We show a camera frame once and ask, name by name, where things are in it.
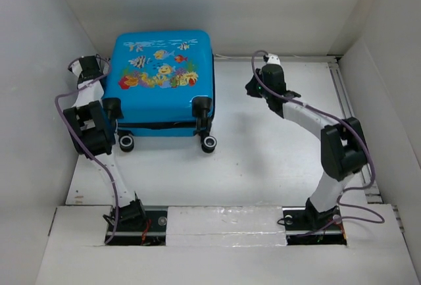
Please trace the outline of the blue kids suitcase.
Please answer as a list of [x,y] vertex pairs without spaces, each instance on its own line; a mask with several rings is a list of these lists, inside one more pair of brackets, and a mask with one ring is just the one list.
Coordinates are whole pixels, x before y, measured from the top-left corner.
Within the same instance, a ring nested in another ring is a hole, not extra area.
[[129,32],[117,37],[103,107],[117,118],[118,144],[136,137],[198,136],[212,153],[216,108],[214,55],[203,30]]

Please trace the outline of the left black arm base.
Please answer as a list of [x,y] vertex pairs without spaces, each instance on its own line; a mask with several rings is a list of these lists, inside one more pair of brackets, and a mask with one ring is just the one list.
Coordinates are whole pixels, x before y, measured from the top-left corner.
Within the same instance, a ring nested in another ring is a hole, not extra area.
[[115,208],[103,215],[107,223],[107,246],[165,246],[168,207],[146,206],[139,199],[118,208],[118,220],[114,231]]

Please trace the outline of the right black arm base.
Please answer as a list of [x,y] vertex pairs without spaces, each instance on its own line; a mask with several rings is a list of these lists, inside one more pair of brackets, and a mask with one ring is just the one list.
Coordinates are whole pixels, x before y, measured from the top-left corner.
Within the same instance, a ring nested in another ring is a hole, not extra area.
[[346,246],[343,224],[338,206],[319,213],[308,199],[304,207],[283,207],[277,225],[285,228],[288,246]]

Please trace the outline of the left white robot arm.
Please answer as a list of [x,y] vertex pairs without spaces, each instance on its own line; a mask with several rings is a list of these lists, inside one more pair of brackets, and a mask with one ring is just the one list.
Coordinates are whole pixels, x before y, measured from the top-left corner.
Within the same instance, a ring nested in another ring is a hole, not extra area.
[[133,148],[134,140],[131,136],[116,137],[122,118],[120,100],[103,99],[110,63],[91,55],[73,60],[68,70],[77,78],[76,91],[56,96],[55,105],[75,150],[97,167],[114,201],[114,207],[103,218],[112,231],[139,231],[149,219],[140,198],[125,184],[114,152],[116,145],[122,150]]

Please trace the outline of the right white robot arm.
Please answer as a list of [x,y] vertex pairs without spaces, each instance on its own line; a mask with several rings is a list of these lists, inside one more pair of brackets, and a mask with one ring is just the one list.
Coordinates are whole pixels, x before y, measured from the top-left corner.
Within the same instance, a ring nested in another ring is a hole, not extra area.
[[281,65],[265,64],[253,68],[245,86],[247,95],[266,100],[268,108],[282,119],[294,122],[320,141],[322,177],[307,199],[298,219],[307,230],[326,226],[334,217],[337,199],[354,174],[368,163],[360,121],[355,117],[338,118],[300,101],[300,94],[288,90]]

